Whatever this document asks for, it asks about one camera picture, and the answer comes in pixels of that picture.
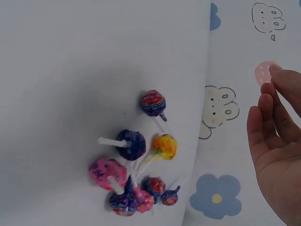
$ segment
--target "lollipop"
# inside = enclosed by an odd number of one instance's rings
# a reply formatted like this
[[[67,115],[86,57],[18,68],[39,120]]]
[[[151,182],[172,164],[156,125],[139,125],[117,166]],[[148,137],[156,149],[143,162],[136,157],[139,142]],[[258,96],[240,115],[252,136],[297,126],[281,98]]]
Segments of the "lollipop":
[[[152,206],[155,204],[154,198],[146,191],[140,189],[140,187],[133,188],[134,195],[138,201],[137,210],[140,213],[150,211]]]
[[[167,121],[163,113],[166,108],[166,101],[158,91],[147,91],[146,94],[141,98],[140,107],[148,116],[160,116],[163,121]]]
[[[121,187],[127,182],[127,169],[115,159],[101,158],[89,167],[89,172],[97,185],[109,191],[113,188],[108,177],[113,176]]]
[[[164,191],[161,195],[161,201],[166,206],[175,205],[178,201],[178,191],[180,190],[181,186],[186,182],[187,176],[178,176],[177,179],[170,185],[169,188]]]
[[[139,132],[124,129],[121,131],[116,140],[99,138],[98,143],[102,145],[116,146],[119,154],[129,161],[134,161],[141,157],[145,151],[145,139]]]
[[[149,211],[154,205],[154,198],[147,192],[140,189],[135,177],[134,166],[131,163],[129,164],[129,170],[130,170],[131,179],[133,181],[134,195],[138,201],[137,210],[141,213],[144,213],[145,211]]]
[[[155,155],[151,159],[146,159],[137,169],[137,176],[140,175],[152,162],[158,157],[165,160],[172,160],[177,153],[177,141],[169,134],[164,134],[154,138],[153,148],[155,149]]]
[[[177,141],[169,134],[158,136],[154,139],[155,156],[153,161],[162,157],[165,160],[172,160],[177,153]]]
[[[146,178],[143,184],[143,189],[154,197],[155,204],[158,202],[158,198],[165,191],[165,183],[160,177],[158,178]]]
[[[180,190],[180,186],[177,186],[175,190],[166,190],[164,193],[161,195],[161,201],[164,205],[166,206],[172,206],[176,204],[178,201],[178,191]]]
[[[128,177],[127,183],[124,187],[124,191],[118,188],[118,183],[114,180],[114,177],[109,177],[111,184],[114,186],[115,193],[110,197],[110,206],[113,211],[121,216],[133,215],[138,207],[138,201],[133,193],[133,184],[131,177]]]

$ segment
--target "pink dot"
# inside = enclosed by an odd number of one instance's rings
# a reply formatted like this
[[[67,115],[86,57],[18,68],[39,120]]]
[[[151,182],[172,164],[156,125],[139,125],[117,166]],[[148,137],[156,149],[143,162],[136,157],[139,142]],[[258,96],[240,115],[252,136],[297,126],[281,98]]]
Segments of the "pink dot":
[[[260,86],[266,82],[271,82],[271,75],[269,74],[269,66],[277,64],[273,61],[264,61],[255,68],[255,78]]]

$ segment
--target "fingernail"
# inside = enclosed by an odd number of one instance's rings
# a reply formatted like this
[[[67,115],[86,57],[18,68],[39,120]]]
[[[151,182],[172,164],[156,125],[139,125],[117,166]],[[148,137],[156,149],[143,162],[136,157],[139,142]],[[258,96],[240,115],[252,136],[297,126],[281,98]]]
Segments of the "fingernail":
[[[280,67],[279,65],[270,65],[269,66],[269,71],[280,71],[282,70],[282,67]]]

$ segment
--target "cartoon bear print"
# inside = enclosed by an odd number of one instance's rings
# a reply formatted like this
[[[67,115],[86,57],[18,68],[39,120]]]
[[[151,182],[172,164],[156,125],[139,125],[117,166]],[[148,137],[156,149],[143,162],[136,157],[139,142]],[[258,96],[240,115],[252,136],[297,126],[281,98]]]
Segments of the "cartoon bear print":
[[[286,24],[282,18],[283,13],[274,6],[257,2],[252,8],[252,20],[257,31],[261,33],[271,33],[272,31],[284,30]],[[271,39],[275,41],[276,36],[271,35]]]
[[[206,86],[200,139],[208,139],[212,129],[239,115],[239,107],[234,102],[235,92],[228,87]]]

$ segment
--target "hand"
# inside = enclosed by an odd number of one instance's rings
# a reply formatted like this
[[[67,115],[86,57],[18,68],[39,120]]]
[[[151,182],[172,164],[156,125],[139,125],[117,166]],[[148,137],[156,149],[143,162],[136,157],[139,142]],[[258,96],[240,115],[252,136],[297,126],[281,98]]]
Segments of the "hand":
[[[269,68],[271,83],[261,87],[250,108],[247,132],[259,188],[289,226],[301,226],[301,129],[282,105],[279,93],[301,117],[301,74]]]

